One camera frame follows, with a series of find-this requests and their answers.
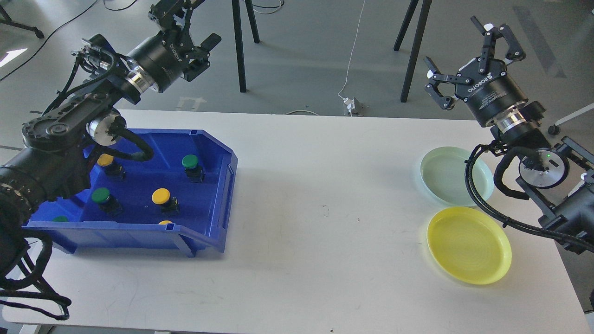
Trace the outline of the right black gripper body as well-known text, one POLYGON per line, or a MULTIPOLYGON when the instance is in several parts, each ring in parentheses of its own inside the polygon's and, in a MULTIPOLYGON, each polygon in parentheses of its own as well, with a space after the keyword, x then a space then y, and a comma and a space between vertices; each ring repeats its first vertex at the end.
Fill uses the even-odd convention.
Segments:
POLYGON ((459 72, 471 82, 456 85, 456 97, 465 101, 475 120, 483 128, 494 123, 497 115, 516 106, 528 103, 528 97, 507 74, 507 64, 499 59, 490 59, 488 67, 480 72, 482 60, 472 59, 459 72))

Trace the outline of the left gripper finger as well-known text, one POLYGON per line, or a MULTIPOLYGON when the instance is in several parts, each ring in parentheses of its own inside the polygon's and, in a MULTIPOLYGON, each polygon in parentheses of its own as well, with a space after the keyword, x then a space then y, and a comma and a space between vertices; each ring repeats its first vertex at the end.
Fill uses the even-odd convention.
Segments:
POLYGON ((160 0, 150 6, 147 17, 156 23, 162 32, 187 31, 191 26, 193 11, 202 3, 203 0, 160 0))
POLYGON ((221 36, 210 34, 191 55, 192 61, 187 65, 187 81, 191 82, 210 67, 210 51, 221 42, 221 36))

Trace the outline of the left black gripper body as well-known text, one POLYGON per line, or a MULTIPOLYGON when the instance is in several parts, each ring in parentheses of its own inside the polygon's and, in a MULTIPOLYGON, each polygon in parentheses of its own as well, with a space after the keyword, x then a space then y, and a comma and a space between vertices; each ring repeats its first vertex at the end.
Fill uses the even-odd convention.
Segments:
POLYGON ((188 82, 187 65, 196 47, 189 34, 170 30, 147 38, 126 56, 148 74, 151 88, 163 93, 180 78, 188 82))

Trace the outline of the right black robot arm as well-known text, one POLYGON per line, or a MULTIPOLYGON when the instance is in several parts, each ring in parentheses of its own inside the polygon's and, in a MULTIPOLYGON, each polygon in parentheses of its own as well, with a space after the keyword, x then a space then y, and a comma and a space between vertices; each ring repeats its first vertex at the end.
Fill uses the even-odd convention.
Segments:
POLYGON ((464 181, 472 201, 503 226, 555 240, 564 249, 581 254, 593 251, 593 155, 563 137, 552 145, 540 130, 544 107, 529 102, 509 76, 507 66, 526 54, 508 25, 471 21, 483 37, 481 55, 455 75, 439 71, 426 57, 429 82, 425 91, 440 108, 450 110, 464 102, 481 127, 494 139, 479 144, 465 161, 464 181), (501 160, 493 174, 494 186, 507 197, 532 200, 542 211, 539 226, 511 218, 489 205, 479 194, 473 169, 484 152, 501 160))

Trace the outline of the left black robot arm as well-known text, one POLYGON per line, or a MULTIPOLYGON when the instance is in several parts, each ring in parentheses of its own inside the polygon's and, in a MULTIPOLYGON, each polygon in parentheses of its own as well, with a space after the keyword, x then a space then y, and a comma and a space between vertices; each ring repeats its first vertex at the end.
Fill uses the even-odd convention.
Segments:
POLYGON ((31 309, 57 321, 69 319, 71 300, 43 278, 53 241, 23 225, 39 206, 69 199, 91 187, 90 172, 101 154, 148 161, 154 151, 127 128, 114 108, 137 104, 148 89, 164 92, 182 78, 193 81, 208 69, 215 33, 200 45, 189 34, 201 0, 161 0, 148 17, 159 32, 127 55, 101 34, 75 51, 70 78, 41 116, 24 123, 23 150, 1 167, 1 304, 31 309))

